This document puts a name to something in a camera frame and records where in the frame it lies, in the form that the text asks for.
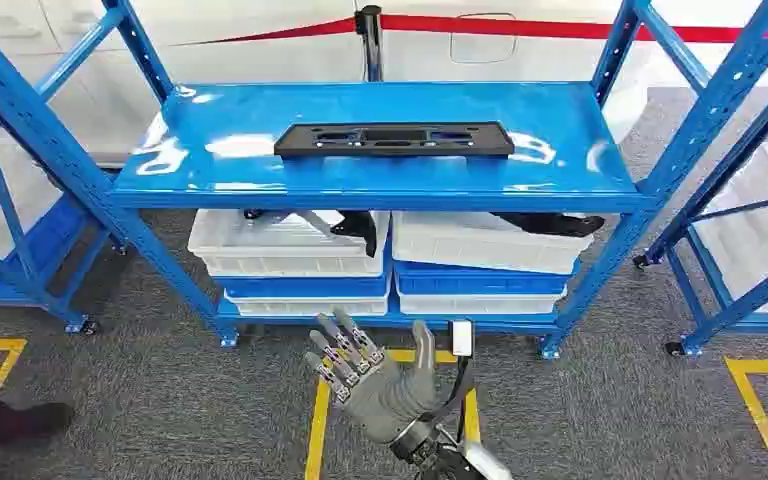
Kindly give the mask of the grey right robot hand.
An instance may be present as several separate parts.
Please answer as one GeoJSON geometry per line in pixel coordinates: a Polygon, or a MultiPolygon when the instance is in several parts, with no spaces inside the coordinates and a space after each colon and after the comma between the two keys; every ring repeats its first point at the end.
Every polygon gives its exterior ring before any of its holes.
{"type": "Polygon", "coordinates": [[[391,443],[422,414],[439,405],[435,388],[435,338],[426,324],[412,326],[416,344],[411,370],[402,369],[387,350],[341,309],[316,316],[309,332],[318,348],[305,361],[330,388],[335,404],[379,444],[391,443]]]}

